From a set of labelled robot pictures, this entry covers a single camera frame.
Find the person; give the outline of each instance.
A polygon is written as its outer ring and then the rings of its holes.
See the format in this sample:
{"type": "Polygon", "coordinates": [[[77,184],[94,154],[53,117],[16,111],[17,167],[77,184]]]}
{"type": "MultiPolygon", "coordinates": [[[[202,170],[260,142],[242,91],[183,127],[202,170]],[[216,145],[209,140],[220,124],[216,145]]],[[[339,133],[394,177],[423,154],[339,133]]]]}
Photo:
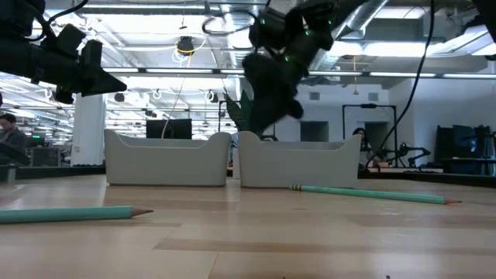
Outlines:
{"type": "MultiPolygon", "coordinates": [[[[0,126],[3,129],[3,133],[0,133],[0,143],[4,143],[21,153],[26,153],[26,134],[17,128],[15,116],[10,113],[0,115],[0,126]]],[[[0,154],[0,164],[8,163],[10,163],[10,159],[0,154]]]]}
{"type": "Polygon", "coordinates": [[[353,131],[353,135],[356,134],[362,136],[362,143],[360,144],[360,159],[358,161],[359,168],[366,168],[365,165],[367,164],[368,160],[370,160],[371,158],[373,159],[374,163],[378,162],[379,158],[377,156],[374,156],[374,151],[372,150],[372,146],[369,143],[369,139],[367,138],[367,133],[365,132],[365,129],[356,128],[353,131]]]}

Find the green plant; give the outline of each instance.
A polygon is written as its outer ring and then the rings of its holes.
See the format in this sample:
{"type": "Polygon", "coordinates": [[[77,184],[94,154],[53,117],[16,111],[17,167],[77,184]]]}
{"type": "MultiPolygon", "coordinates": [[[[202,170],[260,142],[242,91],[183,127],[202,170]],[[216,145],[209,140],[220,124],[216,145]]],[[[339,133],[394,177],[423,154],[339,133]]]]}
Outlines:
{"type": "Polygon", "coordinates": [[[253,105],[253,101],[248,98],[246,92],[243,90],[241,92],[241,99],[239,100],[239,105],[237,102],[233,101],[227,94],[226,97],[226,108],[229,117],[236,124],[238,131],[249,131],[250,130],[250,113],[253,105]]]}

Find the man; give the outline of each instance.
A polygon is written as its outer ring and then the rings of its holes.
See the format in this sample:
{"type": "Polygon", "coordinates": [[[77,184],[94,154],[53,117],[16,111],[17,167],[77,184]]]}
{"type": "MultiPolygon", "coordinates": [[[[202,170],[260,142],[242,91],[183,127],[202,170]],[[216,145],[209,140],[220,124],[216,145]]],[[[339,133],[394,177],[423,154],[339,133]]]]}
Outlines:
{"type": "MultiPolygon", "coordinates": [[[[10,113],[0,115],[0,126],[3,133],[0,133],[0,143],[4,143],[21,153],[26,153],[26,134],[16,126],[16,118],[10,113]]],[[[10,159],[4,154],[0,154],[0,164],[9,162],[10,159]]]]}

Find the teal pencil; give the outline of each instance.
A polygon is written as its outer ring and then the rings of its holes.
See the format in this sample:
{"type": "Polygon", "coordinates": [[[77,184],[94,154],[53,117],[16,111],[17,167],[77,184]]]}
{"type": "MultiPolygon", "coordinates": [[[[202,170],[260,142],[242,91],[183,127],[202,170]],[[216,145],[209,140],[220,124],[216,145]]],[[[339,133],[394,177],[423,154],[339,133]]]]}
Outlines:
{"type": "Polygon", "coordinates": [[[0,224],[128,219],[150,212],[153,212],[153,210],[133,208],[131,206],[0,210],[0,224]]]}
{"type": "Polygon", "coordinates": [[[291,190],[295,191],[311,191],[318,193],[327,193],[334,195],[351,195],[357,197],[368,197],[368,198],[385,198],[399,201],[410,201],[410,202],[425,202],[433,203],[439,205],[449,205],[453,203],[460,203],[461,201],[455,201],[452,199],[433,196],[433,195],[417,195],[408,193],[397,193],[397,192],[383,192],[383,191],[366,191],[366,190],[351,190],[344,188],[326,188],[326,187],[316,187],[316,186],[304,186],[294,184],[290,186],[291,190]]]}

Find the doorway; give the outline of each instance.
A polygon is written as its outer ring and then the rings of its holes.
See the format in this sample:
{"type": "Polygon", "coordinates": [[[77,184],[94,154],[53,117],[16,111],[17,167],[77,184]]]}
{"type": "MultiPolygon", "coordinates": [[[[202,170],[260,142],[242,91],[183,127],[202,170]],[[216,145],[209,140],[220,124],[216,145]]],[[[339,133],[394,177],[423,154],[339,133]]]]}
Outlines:
{"type": "Polygon", "coordinates": [[[372,150],[377,150],[388,134],[387,122],[365,122],[365,133],[369,139],[372,150]]]}
{"type": "Polygon", "coordinates": [[[300,140],[302,142],[328,142],[329,122],[302,121],[300,126],[300,140]]]}

